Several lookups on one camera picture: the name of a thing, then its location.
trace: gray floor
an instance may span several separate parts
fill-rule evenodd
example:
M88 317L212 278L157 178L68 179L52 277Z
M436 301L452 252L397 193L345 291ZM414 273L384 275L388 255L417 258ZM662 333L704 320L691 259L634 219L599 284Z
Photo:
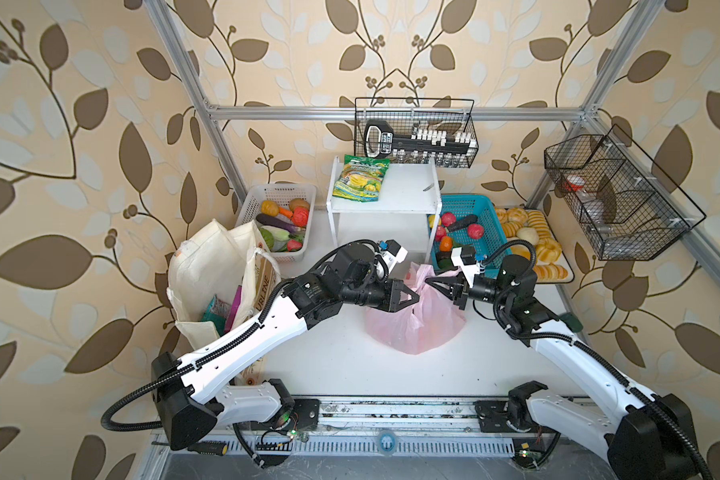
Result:
M561 440L546 466L522 471L508 458L294 456L259 470L246 456L172 454L163 480L615 480L595 454Z

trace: black wire basket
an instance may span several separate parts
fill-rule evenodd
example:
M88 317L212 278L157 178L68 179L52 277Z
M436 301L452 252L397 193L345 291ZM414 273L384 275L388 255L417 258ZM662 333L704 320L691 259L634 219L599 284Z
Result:
M456 98L356 98L355 155L470 168L480 148L473 106Z
M650 172L627 157L630 147ZM579 135L548 147L544 168L600 260L652 260L706 218L618 125L606 135Z

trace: pink plastic bag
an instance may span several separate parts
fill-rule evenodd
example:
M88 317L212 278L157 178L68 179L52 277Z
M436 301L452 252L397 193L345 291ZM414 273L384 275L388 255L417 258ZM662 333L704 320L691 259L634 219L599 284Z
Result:
M444 275L455 276L457 273ZM365 331L381 343L411 355L431 350L455 337L466 323L464 312L424 282L433 275L432 265L411 264L404 282L418 293L418 303L395 313L368 309Z

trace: leaf patterned wallpaper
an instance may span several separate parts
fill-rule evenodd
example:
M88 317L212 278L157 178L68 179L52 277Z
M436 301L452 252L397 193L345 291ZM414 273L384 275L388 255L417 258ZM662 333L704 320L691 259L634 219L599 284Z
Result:
M335 156L354 153L347 122L230 120L221 122L246 184L314 184L324 204ZM519 205L544 175L544 149L563 136L560 122L475 122L480 150L471 168L438 168L443 193L486 195Z
M601 114L629 131L707 212L720 246L720 0L669 0ZM565 288L598 352L692 410L720 479L720 289L682 244L650 262L600 262L566 203L544 202L577 266Z
M237 209L174 71L134 2L0 1L0 478L138 464L100 415L183 348L166 262Z
M206 95L236 106L447 95L578 106L635 4L167 0Z

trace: snack bag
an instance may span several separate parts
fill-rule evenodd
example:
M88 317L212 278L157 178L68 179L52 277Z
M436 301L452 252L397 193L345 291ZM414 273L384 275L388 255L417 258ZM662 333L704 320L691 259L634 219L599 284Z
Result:
M378 201L388 158L344 156L344 169L333 187L333 196L357 202Z

